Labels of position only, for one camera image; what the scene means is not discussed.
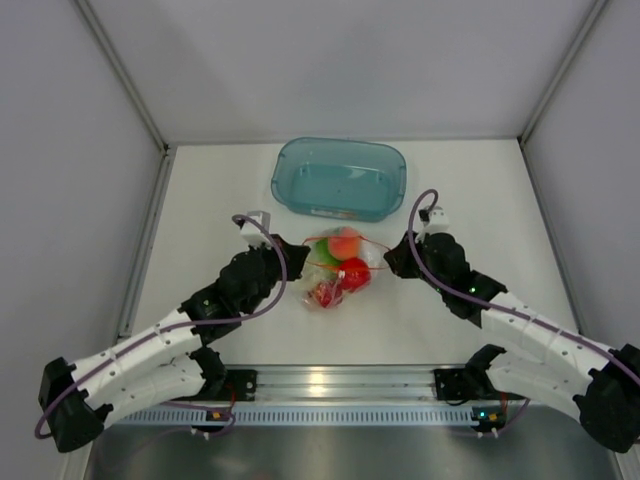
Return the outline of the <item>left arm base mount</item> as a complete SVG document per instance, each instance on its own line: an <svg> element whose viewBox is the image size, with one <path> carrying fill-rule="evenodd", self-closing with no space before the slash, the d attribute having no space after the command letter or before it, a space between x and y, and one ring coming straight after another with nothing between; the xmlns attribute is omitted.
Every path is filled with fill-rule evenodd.
<svg viewBox="0 0 640 480"><path fill-rule="evenodd" d="M253 369L230 369L219 391L223 402L253 402L257 390L258 372Z"/></svg>

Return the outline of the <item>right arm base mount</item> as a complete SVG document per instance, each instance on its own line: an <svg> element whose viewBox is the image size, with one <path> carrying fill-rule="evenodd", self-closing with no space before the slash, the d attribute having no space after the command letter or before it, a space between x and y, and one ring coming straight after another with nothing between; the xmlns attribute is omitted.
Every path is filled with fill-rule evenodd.
<svg viewBox="0 0 640 480"><path fill-rule="evenodd" d="M464 368L435 369L433 374L439 401L461 406L479 399L477 382Z"/></svg>

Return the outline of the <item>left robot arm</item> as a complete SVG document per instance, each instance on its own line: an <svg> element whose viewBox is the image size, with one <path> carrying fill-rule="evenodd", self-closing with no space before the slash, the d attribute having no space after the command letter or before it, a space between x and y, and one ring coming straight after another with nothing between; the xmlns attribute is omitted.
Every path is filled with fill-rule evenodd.
<svg viewBox="0 0 640 480"><path fill-rule="evenodd" d="M38 393L43 414L36 438L70 453L138 410L177 398L219 397L226 369L210 344L272 310L310 253L307 245L270 239L235 255L217 280L142 333L81 360L50 361Z"/></svg>

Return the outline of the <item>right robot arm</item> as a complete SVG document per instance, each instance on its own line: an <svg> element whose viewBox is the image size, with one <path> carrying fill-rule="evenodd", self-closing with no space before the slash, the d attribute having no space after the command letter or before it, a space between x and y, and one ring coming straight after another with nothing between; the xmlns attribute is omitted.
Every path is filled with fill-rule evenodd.
<svg viewBox="0 0 640 480"><path fill-rule="evenodd" d="M456 317L486 334L485 362L470 366L468 388L542 403L576 420L604 448L639 442L639 350L572 333L526 306L505 285L473 269L448 233L404 234L384 255L394 275L431 286Z"/></svg>

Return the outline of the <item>clear zip top bag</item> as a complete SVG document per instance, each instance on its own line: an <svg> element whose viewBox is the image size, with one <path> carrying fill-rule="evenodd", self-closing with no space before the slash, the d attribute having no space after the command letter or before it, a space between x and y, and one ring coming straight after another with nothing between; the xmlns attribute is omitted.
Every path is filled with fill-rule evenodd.
<svg viewBox="0 0 640 480"><path fill-rule="evenodd" d="M354 292L354 293L349 293L347 291L343 291L343 300L342 302L337 305L336 307L333 308L322 308L320 306L318 306L314 300L310 297L310 293L312 291L312 289L320 282L323 281L337 281L340 285L340 280L338 277L339 274L339 266L344 262L341 261L339 266L327 266L327 265L320 265L317 263L313 263L312 259L313 259L313 246L315 244L316 241L318 241L319 239L323 238L323 237L330 237L330 236L335 236L335 235L342 235L342 236L356 236L358 235L361 238L361 248L360 248L360 253L357 256L357 258L360 258L362 260L364 260L367 265L369 266L370 270L371 270L371 282L368 286L366 286L365 288ZM385 262L383 255L390 250L390 248L383 244L380 243L378 241L373 240L372 238L366 236L364 233L362 233L361 231L350 227L350 226L340 226L340 227L335 227L335 228L329 228L329 229L325 229L319 233L313 234L309 237L307 237L302 245L308 245L311 248L311 252L309 254L309 256L307 257L307 260L305 262L305 266L304 269L302 271L302 278L299 280L299 295L300 295L300 299L301 301L305 304L305 306L309 309L309 310L316 310L316 311L323 311L323 310L332 310L332 309L336 309L338 308L345 300L347 300L349 297L351 297L352 295L356 295L359 294L360 292L362 292L363 290L367 289L372 282L374 281L374 279L376 278L376 276L385 270L389 269L389 266L387 265L387 263Z"/></svg>

